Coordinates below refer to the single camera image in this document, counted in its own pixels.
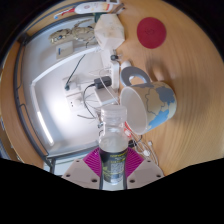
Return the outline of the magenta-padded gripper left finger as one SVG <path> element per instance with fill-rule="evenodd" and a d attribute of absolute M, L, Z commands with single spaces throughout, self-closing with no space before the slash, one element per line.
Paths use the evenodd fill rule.
<path fill-rule="evenodd" d="M 83 188 L 99 189 L 101 185 L 99 149 L 92 150 L 83 159 L 75 159 L 62 178 Z"/>

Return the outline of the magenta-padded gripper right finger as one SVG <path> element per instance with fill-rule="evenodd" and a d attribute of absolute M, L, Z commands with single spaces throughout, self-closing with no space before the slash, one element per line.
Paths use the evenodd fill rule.
<path fill-rule="evenodd" d="M 125 161 L 125 177 L 128 189 L 143 187 L 164 176 L 163 171 L 151 159 L 143 159 L 132 148 Z"/>

